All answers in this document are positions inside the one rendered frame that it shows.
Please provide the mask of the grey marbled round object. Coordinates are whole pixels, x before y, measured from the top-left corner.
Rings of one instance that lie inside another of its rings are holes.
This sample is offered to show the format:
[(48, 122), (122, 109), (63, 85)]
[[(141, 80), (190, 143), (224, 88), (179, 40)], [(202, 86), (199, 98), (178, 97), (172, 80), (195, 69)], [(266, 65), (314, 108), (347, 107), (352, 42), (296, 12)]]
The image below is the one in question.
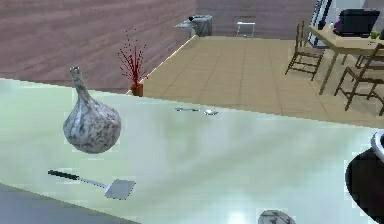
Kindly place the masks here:
[(265, 210), (259, 216), (257, 224), (296, 224), (296, 222), (280, 210)]

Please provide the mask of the grey marbled vase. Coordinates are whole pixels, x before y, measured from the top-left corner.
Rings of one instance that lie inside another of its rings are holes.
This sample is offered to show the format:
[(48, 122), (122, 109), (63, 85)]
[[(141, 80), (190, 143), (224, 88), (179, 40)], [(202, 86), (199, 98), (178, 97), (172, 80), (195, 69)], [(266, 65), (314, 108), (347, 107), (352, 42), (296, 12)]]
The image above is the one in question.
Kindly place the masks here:
[(122, 126), (120, 115), (89, 94), (79, 67), (71, 67), (69, 71), (78, 98), (63, 123), (64, 136), (79, 151), (104, 153), (119, 139)]

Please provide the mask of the silver spoon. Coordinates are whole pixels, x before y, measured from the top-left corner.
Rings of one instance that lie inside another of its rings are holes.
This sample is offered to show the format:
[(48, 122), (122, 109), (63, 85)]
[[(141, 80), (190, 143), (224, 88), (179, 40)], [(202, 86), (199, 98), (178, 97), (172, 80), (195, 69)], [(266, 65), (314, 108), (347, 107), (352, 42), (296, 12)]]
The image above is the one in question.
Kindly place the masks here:
[(205, 115), (217, 115), (218, 111), (211, 109), (195, 109), (195, 108), (175, 108), (176, 111), (191, 111), (191, 112), (203, 112)]

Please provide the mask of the black pan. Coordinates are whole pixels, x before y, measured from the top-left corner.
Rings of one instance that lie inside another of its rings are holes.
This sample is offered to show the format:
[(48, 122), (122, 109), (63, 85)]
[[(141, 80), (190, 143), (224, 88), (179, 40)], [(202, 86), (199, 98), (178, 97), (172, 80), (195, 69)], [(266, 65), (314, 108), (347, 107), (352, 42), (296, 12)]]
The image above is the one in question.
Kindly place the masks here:
[(384, 224), (384, 162), (373, 149), (355, 156), (345, 171), (349, 194), (377, 224)]

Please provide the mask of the white small stool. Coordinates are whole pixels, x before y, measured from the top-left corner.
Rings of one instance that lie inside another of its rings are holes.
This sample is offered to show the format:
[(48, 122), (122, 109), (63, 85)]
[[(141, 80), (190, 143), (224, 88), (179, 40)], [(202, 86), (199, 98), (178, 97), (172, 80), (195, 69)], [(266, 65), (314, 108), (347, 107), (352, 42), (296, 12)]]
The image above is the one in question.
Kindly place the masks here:
[(236, 37), (253, 38), (255, 36), (255, 22), (237, 22)]

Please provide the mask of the grey cabinet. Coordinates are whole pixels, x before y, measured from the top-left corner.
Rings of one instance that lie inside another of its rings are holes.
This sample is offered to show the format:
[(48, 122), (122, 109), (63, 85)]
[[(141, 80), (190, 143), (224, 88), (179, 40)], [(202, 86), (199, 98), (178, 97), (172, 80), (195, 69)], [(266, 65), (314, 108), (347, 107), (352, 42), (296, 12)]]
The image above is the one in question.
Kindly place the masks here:
[(194, 24), (195, 33), (199, 37), (212, 35), (212, 16), (211, 15), (193, 15), (189, 20)]

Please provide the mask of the white bowl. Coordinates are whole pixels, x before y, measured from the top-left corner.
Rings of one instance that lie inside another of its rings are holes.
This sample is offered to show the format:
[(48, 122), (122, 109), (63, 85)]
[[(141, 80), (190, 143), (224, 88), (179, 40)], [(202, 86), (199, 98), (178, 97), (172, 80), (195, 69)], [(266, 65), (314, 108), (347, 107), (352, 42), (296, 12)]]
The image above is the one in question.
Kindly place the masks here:
[(384, 163), (384, 129), (374, 133), (371, 138), (371, 147), (376, 156)]

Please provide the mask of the brown wooden chair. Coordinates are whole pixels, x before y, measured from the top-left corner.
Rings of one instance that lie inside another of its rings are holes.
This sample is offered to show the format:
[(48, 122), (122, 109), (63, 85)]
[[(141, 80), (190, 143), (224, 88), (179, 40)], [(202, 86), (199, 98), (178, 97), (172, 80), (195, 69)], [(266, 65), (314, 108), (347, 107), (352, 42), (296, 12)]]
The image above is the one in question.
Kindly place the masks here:
[[(289, 70), (305, 72), (311, 74), (311, 80), (314, 80), (323, 59), (325, 50), (306, 46), (307, 37), (304, 35), (304, 25), (305, 22), (301, 21), (296, 26), (294, 53), (287, 66), (285, 74), (288, 74)], [(316, 60), (316, 62), (303, 62), (303, 57), (313, 58)]]
[[(373, 52), (367, 57), (366, 63), (362, 67), (347, 66), (342, 73), (341, 79), (337, 85), (334, 95), (337, 96), (341, 92), (346, 98), (347, 103), (344, 110), (347, 111), (355, 96), (363, 96), (367, 100), (376, 98), (382, 103), (379, 115), (384, 115), (384, 97), (381, 97), (376, 91), (378, 85), (384, 85), (384, 65), (373, 65), (373, 61), (384, 61), (384, 44), (378, 43)], [(349, 75), (354, 84), (350, 91), (343, 88), (343, 82), (346, 76)], [(361, 83), (369, 83), (372, 85), (368, 93), (360, 93), (357, 91)]]

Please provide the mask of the light wooden dining table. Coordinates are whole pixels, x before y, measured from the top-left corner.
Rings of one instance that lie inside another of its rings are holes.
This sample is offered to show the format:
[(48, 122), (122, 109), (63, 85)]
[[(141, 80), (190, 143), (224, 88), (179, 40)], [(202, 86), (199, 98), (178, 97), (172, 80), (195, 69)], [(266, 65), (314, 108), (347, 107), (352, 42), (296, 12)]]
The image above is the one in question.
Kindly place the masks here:
[(340, 54), (370, 55), (373, 53), (378, 44), (384, 45), (384, 40), (379, 39), (338, 36), (328, 26), (325, 26), (323, 29), (319, 30), (316, 26), (310, 25), (309, 31), (333, 51), (333, 56), (320, 87), (320, 95), (322, 95), (324, 92), (326, 84), (328, 83), (334, 68), (336, 59)]

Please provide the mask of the red house plant in pot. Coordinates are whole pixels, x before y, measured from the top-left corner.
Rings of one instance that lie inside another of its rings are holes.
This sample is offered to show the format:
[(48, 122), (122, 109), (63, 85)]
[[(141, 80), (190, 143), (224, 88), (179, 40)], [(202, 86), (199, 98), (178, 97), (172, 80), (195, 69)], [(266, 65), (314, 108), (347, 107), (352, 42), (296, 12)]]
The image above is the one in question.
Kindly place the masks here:
[(149, 73), (144, 69), (144, 50), (137, 46), (138, 40), (131, 41), (128, 32), (126, 32), (126, 43), (117, 53), (118, 59), (122, 63), (120, 66), (121, 75), (125, 76), (130, 82), (130, 91), (133, 96), (142, 97), (144, 95), (143, 79), (147, 79)]

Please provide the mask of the black laptop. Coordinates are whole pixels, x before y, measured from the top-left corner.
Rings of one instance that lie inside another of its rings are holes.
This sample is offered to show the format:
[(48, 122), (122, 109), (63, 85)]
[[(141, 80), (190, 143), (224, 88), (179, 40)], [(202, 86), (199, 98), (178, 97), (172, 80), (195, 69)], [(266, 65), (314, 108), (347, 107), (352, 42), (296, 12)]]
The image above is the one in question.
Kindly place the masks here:
[(339, 22), (333, 33), (341, 37), (367, 38), (380, 12), (370, 9), (345, 9), (339, 14)]

